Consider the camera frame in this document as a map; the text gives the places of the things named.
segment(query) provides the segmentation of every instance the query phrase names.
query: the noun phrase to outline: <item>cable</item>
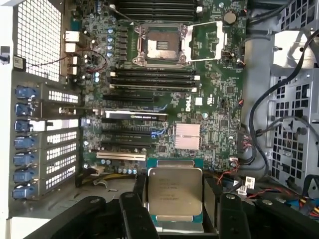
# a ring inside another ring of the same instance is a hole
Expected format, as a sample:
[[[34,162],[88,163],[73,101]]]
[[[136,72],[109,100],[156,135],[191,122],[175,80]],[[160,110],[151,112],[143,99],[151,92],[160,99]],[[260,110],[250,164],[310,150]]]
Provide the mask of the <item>cable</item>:
[[[131,174],[117,174],[117,173],[110,173],[110,174],[101,174],[100,176],[94,176],[94,177],[88,177],[85,178],[82,182],[82,184],[86,184],[86,183],[93,183],[93,181],[100,179],[100,180],[105,180],[105,181],[109,181],[109,180],[113,180],[113,179],[122,179],[122,178],[132,178],[135,177],[135,175],[131,175]]]
[[[300,201],[301,201],[302,203],[306,203],[306,200],[304,200],[304,199],[302,199],[302,198],[300,199]],[[317,213],[317,214],[318,214],[317,216],[319,217],[319,208],[318,208],[318,207],[315,207],[315,208],[314,208],[314,212]]]
[[[231,128],[232,128],[233,130],[236,130],[236,131],[237,131],[237,133],[243,134],[243,135],[247,136],[247,134],[246,134],[245,132],[241,131],[241,130],[238,128],[238,126],[234,124],[234,122],[233,122],[233,117],[232,117],[233,114],[234,114],[234,112],[235,112],[238,108],[243,107],[243,104],[244,104],[244,100],[239,100],[239,101],[233,106],[233,108],[231,108],[231,109],[229,110],[229,113],[228,113],[228,123],[229,123],[229,125],[231,126]]]
[[[229,193],[232,193],[232,192],[235,192],[237,189],[239,189],[241,186],[243,186],[244,184],[244,181],[241,179],[241,177],[239,176],[235,176],[234,179],[236,181],[238,181],[237,184],[235,184],[228,192]]]
[[[104,61],[105,61],[105,63],[103,64],[103,66],[102,66],[101,68],[97,68],[97,69],[88,69],[89,71],[91,71],[91,73],[100,71],[100,70],[102,70],[103,68],[105,68],[105,67],[107,66],[107,59],[106,59],[105,56],[103,56],[100,52],[97,52],[97,51],[91,50],[91,49],[80,49],[80,50],[77,50],[77,51],[75,51],[75,52],[73,52],[73,53],[77,53],[77,52],[80,52],[80,51],[91,51],[91,52],[94,52],[94,53],[100,55],[101,57],[103,57],[103,59],[104,59]],[[54,60],[54,61],[50,61],[50,62],[46,62],[46,63],[30,64],[30,66],[27,67],[27,68],[50,65],[50,64],[53,64],[53,63],[55,63],[55,62],[62,61],[62,60],[64,60],[64,59],[66,59],[67,57],[69,57],[69,56],[64,56],[64,57],[62,57],[62,58],[60,58],[60,59],[57,59],[57,60]]]
[[[275,125],[275,124],[277,124],[278,122],[281,122],[283,120],[286,120],[286,119],[295,119],[295,120],[302,122],[305,126],[307,126],[310,129],[310,131],[317,138],[317,142],[319,142],[319,133],[316,132],[315,128],[308,121],[306,121],[303,118],[297,117],[297,116],[283,116],[283,117],[276,119],[265,130],[258,132],[258,136],[263,135],[264,133],[267,133],[268,131],[275,130],[278,126],[281,125],[281,124],[278,124],[278,125]]]
[[[255,197],[260,196],[260,195],[262,195],[262,194],[264,194],[266,192],[271,192],[271,191],[275,191],[275,190],[277,191],[277,193],[283,193],[283,194],[288,194],[289,196],[292,196],[292,193],[289,192],[288,190],[276,187],[276,188],[267,188],[267,189],[265,189],[263,191],[260,191],[260,192],[258,192],[256,194],[253,194],[253,195],[249,196],[248,198],[255,198]]]
[[[260,166],[259,168],[253,168],[253,167],[240,167],[240,170],[242,170],[242,171],[245,171],[245,170],[248,170],[248,171],[259,171],[259,170],[262,170],[262,169],[264,169],[265,168],[265,165],[263,164],[262,166]]]
[[[268,95],[270,93],[272,93],[273,91],[275,91],[276,89],[280,88],[281,86],[284,86],[285,84],[287,84],[288,82],[290,82],[291,80],[293,80],[298,73],[300,72],[302,66],[303,66],[303,62],[304,62],[304,58],[305,58],[305,51],[307,49],[307,47],[309,46],[310,42],[312,42],[316,36],[319,34],[319,30],[316,30],[307,40],[307,42],[304,45],[304,50],[303,53],[301,54],[301,57],[299,59],[299,62],[296,66],[296,68],[294,69],[294,71],[292,72],[292,74],[287,77],[286,79],[283,79],[281,82],[278,82],[277,84],[273,85],[271,88],[269,88],[252,106],[252,109],[250,111],[249,114],[249,131],[251,134],[251,138],[253,141],[254,146],[256,147],[256,149],[258,150],[258,152],[261,154],[261,156],[263,157],[263,160],[265,162],[265,171],[262,175],[262,178],[264,176],[267,175],[268,170],[269,170],[269,164],[268,164],[268,159],[265,155],[265,153],[263,152],[262,148],[260,147],[258,141],[257,141],[257,134],[255,132],[255,127],[254,127],[254,115],[255,115],[255,111],[258,107],[258,105],[265,99],[268,97]]]
[[[221,184],[224,175],[226,175],[226,174],[232,174],[232,173],[237,173],[237,171],[238,171],[238,165],[237,165],[233,170],[231,170],[231,171],[223,172],[223,173],[220,175],[220,177],[218,178],[217,184],[218,184],[218,185]]]
[[[299,210],[304,206],[304,204],[302,204],[301,202],[306,203],[305,200],[300,199],[300,201],[299,201]],[[319,209],[315,207],[315,208],[312,210],[312,212],[310,212],[310,213],[308,214],[308,216],[314,217],[314,218],[318,218],[318,217],[319,217],[319,214],[317,213],[316,210],[319,210]]]
[[[304,33],[307,39],[311,36],[311,31],[306,28],[301,28],[301,31]],[[309,43],[311,51],[313,51],[316,62],[319,64],[319,46],[315,42]]]
[[[243,40],[241,44],[244,44],[247,41],[251,41],[251,40],[255,40],[255,39],[264,39],[264,40],[267,40],[267,41],[271,40],[271,38],[267,37],[267,36],[252,36],[252,37],[249,37],[249,38],[246,38],[245,40]]]
[[[251,19],[248,19],[248,24],[250,25],[254,25],[254,24],[258,24],[260,22],[263,22],[265,20],[268,20],[274,16],[276,16],[277,14],[279,14],[282,10],[284,10],[285,8],[287,8],[290,4],[293,3],[294,0],[289,0],[286,4],[282,5],[281,7],[275,9],[275,10],[271,10],[262,14],[259,14],[255,17],[252,17]]]
[[[248,149],[248,148],[252,147],[252,144],[251,144],[248,137],[244,138],[243,145],[244,145],[244,149]]]
[[[135,24],[137,24],[137,25],[139,24],[137,21],[134,21],[134,20],[130,19],[128,16],[124,15],[123,13],[120,13],[120,12],[117,11],[115,8],[112,8],[112,7],[107,6],[107,5],[105,5],[105,4],[104,4],[104,6],[106,6],[109,10],[111,10],[111,11],[113,11],[113,12],[116,12],[118,15],[121,15],[122,17],[125,17],[127,20],[129,20],[129,21],[131,21],[131,22],[133,22],[133,23],[135,23]]]
[[[317,186],[317,189],[319,188],[319,175],[308,174],[305,177],[304,184],[303,184],[303,189],[302,189],[302,196],[303,197],[309,196],[308,191],[309,191],[310,184],[313,180]]]
[[[252,162],[255,161],[256,156],[257,156],[257,150],[256,150],[254,145],[251,146],[251,150],[252,150],[252,153],[251,153],[251,156],[249,158],[239,159],[240,165],[250,165],[250,164],[252,164]]]
[[[206,176],[210,176],[210,177],[212,177],[212,178],[214,178],[214,179],[216,179],[216,180],[219,179],[219,177],[217,176],[216,173],[211,172],[211,171],[209,171],[209,170],[204,170],[203,173],[204,173]]]
[[[246,36],[252,36],[252,35],[263,35],[263,36],[271,36],[277,34],[277,31],[273,30],[257,30],[257,29],[246,29]]]

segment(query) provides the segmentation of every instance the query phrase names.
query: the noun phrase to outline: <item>yellow wire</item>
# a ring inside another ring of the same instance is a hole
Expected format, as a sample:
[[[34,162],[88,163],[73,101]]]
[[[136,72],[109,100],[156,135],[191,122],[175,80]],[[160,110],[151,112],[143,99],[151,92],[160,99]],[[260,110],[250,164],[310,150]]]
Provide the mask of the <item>yellow wire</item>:
[[[300,201],[301,201],[302,203],[306,203],[306,200],[304,200],[304,199],[302,199],[302,198],[300,199]],[[319,208],[315,207],[314,210],[315,210],[316,213],[319,213]]]
[[[117,179],[117,178],[124,178],[124,177],[128,177],[128,174],[118,174],[118,173],[112,173],[109,175],[106,175],[105,177],[103,177],[102,179],[104,180],[111,180],[111,179]]]
[[[211,172],[204,172],[205,175],[211,175],[213,176],[213,178],[215,179],[219,179],[218,175],[214,174],[214,173],[211,173]]]

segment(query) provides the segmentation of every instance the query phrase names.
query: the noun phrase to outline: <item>chip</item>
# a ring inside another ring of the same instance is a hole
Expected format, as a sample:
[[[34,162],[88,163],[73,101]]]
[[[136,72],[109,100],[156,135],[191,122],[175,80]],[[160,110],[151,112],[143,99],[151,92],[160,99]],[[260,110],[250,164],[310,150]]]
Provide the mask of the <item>chip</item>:
[[[226,93],[233,94],[235,92],[235,88],[232,86],[227,86]]]
[[[202,212],[202,176],[199,168],[151,168],[149,213],[161,221],[192,221]]]
[[[227,127],[227,126],[228,126],[228,121],[225,120],[225,119],[222,119],[222,120],[220,121],[220,126],[221,126],[221,127]]]
[[[159,146],[159,153],[165,153],[166,152],[166,146]]]

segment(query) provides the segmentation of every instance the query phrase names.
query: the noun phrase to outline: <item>capacitor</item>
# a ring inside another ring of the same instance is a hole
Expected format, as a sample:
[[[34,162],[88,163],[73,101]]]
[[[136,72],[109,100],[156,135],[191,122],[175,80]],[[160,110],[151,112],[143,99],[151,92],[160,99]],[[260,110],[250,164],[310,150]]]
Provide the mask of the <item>capacitor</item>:
[[[97,11],[98,14],[101,14],[101,13],[102,13],[102,8],[101,8],[100,6],[98,6],[98,7],[96,8],[96,11]]]
[[[90,34],[87,30],[84,30],[83,34],[86,35],[86,36],[88,36],[88,37],[91,36],[91,34]]]
[[[208,113],[202,113],[201,116],[202,116],[204,119],[207,119],[207,118],[208,118]]]
[[[85,59],[88,59],[88,60],[91,60],[91,59],[92,59],[88,54],[85,54],[85,55],[84,55],[84,58],[85,58]]]
[[[80,14],[79,11],[71,11],[71,14],[72,14],[74,20],[82,19],[82,14]]]
[[[232,25],[236,22],[237,16],[233,11],[229,11],[224,15],[224,22],[228,25]]]
[[[94,40],[94,39],[91,41],[91,43],[92,43],[92,45],[94,45],[94,46],[97,46],[97,45],[98,45],[98,42],[97,42],[96,40]]]
[[[232,166],[234,168],[234,167],[237,166],[237,163],[233,161],[233,162],[230,163],[230,166]]]
[[[116,22],[116,18],[115,17],[111,17],[111,21],[112,21],[112,23],[114,24],[115,22]]]

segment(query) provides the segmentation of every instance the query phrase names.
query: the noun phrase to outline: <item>ram slot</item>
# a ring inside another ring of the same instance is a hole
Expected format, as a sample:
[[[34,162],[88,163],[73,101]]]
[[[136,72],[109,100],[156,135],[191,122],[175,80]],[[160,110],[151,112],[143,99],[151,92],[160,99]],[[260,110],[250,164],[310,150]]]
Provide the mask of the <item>ram slot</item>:
[[[152,148],[151,143],[130,142],[130,141],[101,141],[101,146],[117,146],[120,148]]]
[[[119,70],[111,72],[111,89],[197,92],[200,76],[188,71]]]
[[[118,11],[133,20],[182,22],[196,20],[196,7],[194,0],[119,0],[117,4]]]

